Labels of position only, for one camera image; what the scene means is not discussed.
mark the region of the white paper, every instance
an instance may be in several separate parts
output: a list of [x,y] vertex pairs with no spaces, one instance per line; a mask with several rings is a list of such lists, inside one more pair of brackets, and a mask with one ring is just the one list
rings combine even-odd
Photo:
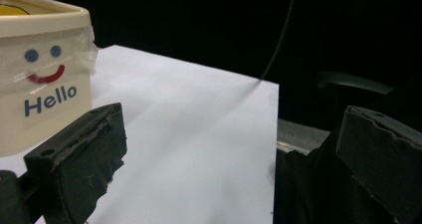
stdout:
[[273,223],[277,84],[120,46],[96,70],[127,154],[90,224]]

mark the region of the red smile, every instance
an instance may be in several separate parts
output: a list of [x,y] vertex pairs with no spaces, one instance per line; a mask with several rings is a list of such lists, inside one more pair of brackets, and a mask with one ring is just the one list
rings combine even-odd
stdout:
[[51,82],[55,82],[62,74],[65,72],[65,65],[60,65],[59,69],[52,74],[51,76],[47,77],[38,77],[35,73],[32,73],[28,76],[28,80],[35,84],[48,84]]

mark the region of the smiley face drawing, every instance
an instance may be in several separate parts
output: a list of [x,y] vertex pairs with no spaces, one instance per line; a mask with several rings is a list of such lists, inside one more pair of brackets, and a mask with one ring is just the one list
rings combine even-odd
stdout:
[[[53,58],[59,58],[62,55],[62,48],[59,45],[54,45],[50,49],[50,55]],[[35,49],[30,49],[30,50],[26,51],[26,53],[25,53],[25,60],[28,63],[37,62],[39,57],[40,57],[40,54]],[[65,65],[61,64],[54,74],[51,74],[49,76],[38,76],[35,72],[32,72],[32,73],[29,74],[27,79],[30,82],[35,83],[35,84],[39,84],[39,85],[49,84],[49,83],[52,83],[52,82],[55,82],[56,80],[58,80],[64,72],[65,72]]]

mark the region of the plastic container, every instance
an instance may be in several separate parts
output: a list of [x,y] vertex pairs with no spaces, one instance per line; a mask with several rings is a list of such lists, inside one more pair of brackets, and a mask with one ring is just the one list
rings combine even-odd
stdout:
[[97,53],[88,10],[0,0],[0,156],[40,143],[92,108]]

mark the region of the black cable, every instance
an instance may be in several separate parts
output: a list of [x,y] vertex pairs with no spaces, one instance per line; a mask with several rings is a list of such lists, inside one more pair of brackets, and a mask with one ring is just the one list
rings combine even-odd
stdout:
[[267,65],[266,70],[264,71],[263,75],[260,77],[260,80],[263,80],[265,78],[268,71],[270,70],[270,68],[275,63],[276,58],[279,56],[280,50],[282,48],[283,42],[284,42],[285,37],[286,37],[286,33],[287,33],[287,30],[288,30],[290,19],[291,19],[291,16],[292,16],[292,10],[293,10],[294,2],[295,2],[295,0],[291,0],[291,2],[289,4],[288,14],[286,15],[285,24],[283,26],[283,30],[282,30],[282,34],[280,35],[279,42],[277,43],[276,50],[274,51],[273,57],[271,58],[270,63]]

